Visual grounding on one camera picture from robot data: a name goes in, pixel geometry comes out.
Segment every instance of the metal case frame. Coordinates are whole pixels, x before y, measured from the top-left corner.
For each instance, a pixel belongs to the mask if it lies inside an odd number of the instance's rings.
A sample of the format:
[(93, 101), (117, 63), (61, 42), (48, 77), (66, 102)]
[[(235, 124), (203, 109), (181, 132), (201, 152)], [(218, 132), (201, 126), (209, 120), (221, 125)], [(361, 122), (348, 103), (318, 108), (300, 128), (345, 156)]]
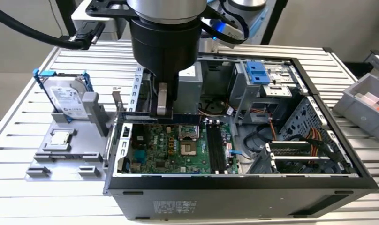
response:
[[(229, 54), (215, 59), (243, 59)], [(378, 190), (378, 185), (353, 149), (325, 105), (320, 91), (297, 58), (252, 57), (290, 60), (317, 102), (328, 124), (354, 163), (358, 176), (129, 176), (114, 177), (109, 171), (105, 193), (113, 194), (130, 220), (135, 219), (234, 219), (320, 217)], [(173, 212), (189, 204), (186, 213)]]

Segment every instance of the gray storage bin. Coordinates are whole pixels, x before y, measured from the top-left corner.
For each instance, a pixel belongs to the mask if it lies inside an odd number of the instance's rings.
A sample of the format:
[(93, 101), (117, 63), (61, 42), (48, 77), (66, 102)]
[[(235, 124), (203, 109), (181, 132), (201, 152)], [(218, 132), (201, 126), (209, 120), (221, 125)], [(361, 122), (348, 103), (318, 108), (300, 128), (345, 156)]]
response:
[(379, 111), (357, 97), (372, 93), (379, 98), (379, 79), (366, 74), (345, 91), (333, 110), (356, 123), (368, 133), (379, 137)]

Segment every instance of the blue drive latch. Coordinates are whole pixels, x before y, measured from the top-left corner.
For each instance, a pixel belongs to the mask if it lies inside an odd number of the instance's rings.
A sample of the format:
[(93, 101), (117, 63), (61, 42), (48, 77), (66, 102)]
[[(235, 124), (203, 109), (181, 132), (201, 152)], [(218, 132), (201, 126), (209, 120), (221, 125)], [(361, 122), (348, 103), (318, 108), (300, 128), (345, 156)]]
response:
[(252, 84), (270, 84), (270, 76), (262, 62), (247, 61), (246, 70), (250, 75)]

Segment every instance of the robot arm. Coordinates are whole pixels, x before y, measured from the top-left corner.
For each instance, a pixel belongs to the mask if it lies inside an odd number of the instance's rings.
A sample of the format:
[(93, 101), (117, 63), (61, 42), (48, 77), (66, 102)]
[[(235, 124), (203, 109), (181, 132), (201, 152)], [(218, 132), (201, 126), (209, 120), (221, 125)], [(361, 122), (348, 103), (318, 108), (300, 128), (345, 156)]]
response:
[[(237, 24), (207, 5), (206, 0), (94, 0), (89, 4), (87, 14), (129, 21), (134, 57), (151, 71), (154, 91), (150, 115), (167, 119), (173, 117), (173, 105), (178, 98), (179, 72), (198, 58), (202, 30), (231, 44), (243, 43), (250, 34), (243, 18), (227, 12), (245, 30), (245, 38), (234, 36), (238, 32), (230, 32), (227, 28), (237, 29)], [(211, 26), (202, 18), (211, 19)]]

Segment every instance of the slotted metal surface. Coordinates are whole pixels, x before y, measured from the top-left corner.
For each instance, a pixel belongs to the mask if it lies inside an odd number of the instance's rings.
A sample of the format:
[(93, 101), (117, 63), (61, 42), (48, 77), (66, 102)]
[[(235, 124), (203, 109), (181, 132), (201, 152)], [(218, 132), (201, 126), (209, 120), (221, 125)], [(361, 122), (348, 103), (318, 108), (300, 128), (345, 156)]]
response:
[[(333, 107), (342, 90), (356, 82), (334, 54), (321, 48), (241, 45), (233, 54), (297, 57)], [(115, 110), (111, 91), (121, 89), (123, 101), (131, 92), (137, 61), (129, 41), (99, 42), (89, 51), (54, 49), (42, 69), (91, 75), (94, 89), (107, 110)], [(103, 182), (27, 182), (26, 170), (48, 126), (53, 111), (43, 91), (32, 80), (0, 123), (0, 224), (137, 224), (126, 220), (113, 197), (103, 196)], [(345, 118), (337, 117), (360, 157), (379, 184), (379, 140)], [(175, 224), (379, 224), (379, 191), (321, 218), (276, 220), (175, 221)]]

